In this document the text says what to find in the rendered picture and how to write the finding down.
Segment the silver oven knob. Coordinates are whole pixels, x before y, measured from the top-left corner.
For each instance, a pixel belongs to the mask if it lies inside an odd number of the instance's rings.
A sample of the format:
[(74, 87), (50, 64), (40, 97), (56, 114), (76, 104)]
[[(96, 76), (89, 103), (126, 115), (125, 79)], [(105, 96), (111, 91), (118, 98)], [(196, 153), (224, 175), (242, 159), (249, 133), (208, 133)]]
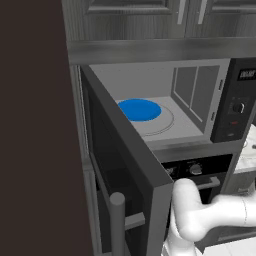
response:
[(190, 166), (189, 171), (192, 175), (201, 175), (202, 166), (200, 164), (193, 164)]

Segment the grey microwave oven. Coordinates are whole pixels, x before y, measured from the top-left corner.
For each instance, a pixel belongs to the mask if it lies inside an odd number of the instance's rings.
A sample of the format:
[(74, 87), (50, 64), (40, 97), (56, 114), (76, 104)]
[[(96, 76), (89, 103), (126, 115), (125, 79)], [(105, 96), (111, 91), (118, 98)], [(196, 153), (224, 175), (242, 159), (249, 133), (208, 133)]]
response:
[[(256, 61), (188, 60), (91, 64), (116, 104), (157, 103), (162, 113), (132, 126), (161, 162), (235, 154), (256, 114)], [(88, 148), (82, 81), (80, 105)]]

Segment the dark microwave door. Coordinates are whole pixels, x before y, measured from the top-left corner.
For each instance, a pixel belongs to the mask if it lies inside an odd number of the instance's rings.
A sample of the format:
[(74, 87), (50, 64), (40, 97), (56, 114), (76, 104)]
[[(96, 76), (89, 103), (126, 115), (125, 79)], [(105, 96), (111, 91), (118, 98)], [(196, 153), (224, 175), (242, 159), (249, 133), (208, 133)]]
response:
[(125, 196), (131, 256), (161, 256), (173, 180), (91, 67), (81, 68), (89, 155), (104, 198)]

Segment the blue round plate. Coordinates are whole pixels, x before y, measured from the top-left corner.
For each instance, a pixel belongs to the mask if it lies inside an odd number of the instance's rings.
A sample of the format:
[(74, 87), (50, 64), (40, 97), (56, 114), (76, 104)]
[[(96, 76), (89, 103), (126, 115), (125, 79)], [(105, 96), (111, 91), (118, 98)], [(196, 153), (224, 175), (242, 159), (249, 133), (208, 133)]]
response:
[(118, 103), (119, 108), (129, 121), (151, 121), (161, 115), (161, 107), (146, 99), (127, 99)]

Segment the grey wooden cupboard door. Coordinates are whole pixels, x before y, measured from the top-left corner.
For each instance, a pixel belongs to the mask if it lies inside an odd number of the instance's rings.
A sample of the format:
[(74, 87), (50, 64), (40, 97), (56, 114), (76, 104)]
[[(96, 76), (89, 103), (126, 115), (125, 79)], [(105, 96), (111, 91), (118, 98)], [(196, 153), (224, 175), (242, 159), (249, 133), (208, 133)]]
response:
[(189, 0), (177, 25), (179, 0), (61, 0), (68, 41), (183, 38)]
[(198, 25), (201, 0), (189, 0), (187, 38), (256, 37), (256, 0), (208, 0)]

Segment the dark brown tall cabinet panel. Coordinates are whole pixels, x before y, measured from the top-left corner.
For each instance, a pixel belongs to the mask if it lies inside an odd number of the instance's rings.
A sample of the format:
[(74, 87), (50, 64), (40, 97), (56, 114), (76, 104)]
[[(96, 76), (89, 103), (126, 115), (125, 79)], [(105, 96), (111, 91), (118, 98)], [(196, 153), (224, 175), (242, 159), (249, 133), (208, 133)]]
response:
[(0, 256), (93, 256), (61, 0), (0, 0)]

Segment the black built-in oven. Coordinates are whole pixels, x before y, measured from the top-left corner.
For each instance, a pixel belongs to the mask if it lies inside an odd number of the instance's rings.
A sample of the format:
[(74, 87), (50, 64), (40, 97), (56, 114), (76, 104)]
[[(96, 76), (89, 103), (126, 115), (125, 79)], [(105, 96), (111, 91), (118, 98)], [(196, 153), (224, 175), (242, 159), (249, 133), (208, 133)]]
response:
[[(190, 173), (189, 168), (193, 164), (200, 164), (202, 166), (201, 175), (192, 175)], [(224, 188), (225, 181), (232, 174), (256, 171), (256, 167), (243, 167), (237, 169), (235, 156), (232, 154), (165, 162), (163, 167), (168, 175), (174, 180), (174, 183), (179, 179), (186, 178), (192, 180), (196, 186), (198, 186), (200, 184), (208, 183), (210, 177), (216, 176), (220, 180), (220, 185), (218, 187), (203, 190), (198, 189), (203, 204), (210, 204), (215, 196), (223, 195), (221, 190)], [(207, 245), (219, 243), (220, 241), (218, 237), (221, 235), (222, 230), (227, 227), (235, 228), (231, 226), (213, 228), (201, 241), (196, 242), (195, 246), (202, 252)]]

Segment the grey counter cabinet front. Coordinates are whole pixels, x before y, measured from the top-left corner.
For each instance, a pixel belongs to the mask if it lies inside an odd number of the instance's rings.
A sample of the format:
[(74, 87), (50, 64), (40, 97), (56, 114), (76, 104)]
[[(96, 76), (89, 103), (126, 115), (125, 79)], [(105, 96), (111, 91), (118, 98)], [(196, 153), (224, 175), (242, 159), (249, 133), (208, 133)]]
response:
[(223, 195), (247, 196), (255, 191), (256, 171), (232, 174), (221, 190)]

